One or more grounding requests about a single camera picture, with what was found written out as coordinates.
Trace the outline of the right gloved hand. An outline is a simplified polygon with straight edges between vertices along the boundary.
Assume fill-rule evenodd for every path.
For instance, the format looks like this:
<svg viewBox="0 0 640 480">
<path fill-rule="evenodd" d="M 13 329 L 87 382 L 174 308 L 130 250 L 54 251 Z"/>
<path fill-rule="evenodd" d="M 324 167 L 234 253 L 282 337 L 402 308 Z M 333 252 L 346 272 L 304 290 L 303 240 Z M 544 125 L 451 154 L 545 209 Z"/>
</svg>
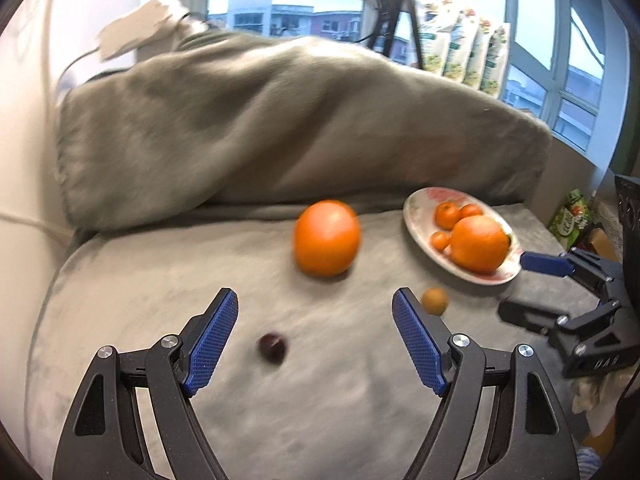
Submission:
<svg viewBox="0 0 640 480">
<path fill-rule="evenodd" d="M 608 426 L 632 374 L 631 368 L 624 368 L 604 376 L 577 378 L 572 382 L 572 412 L 586 415 L 593 436 L 600 436 Z"/>
</svg>

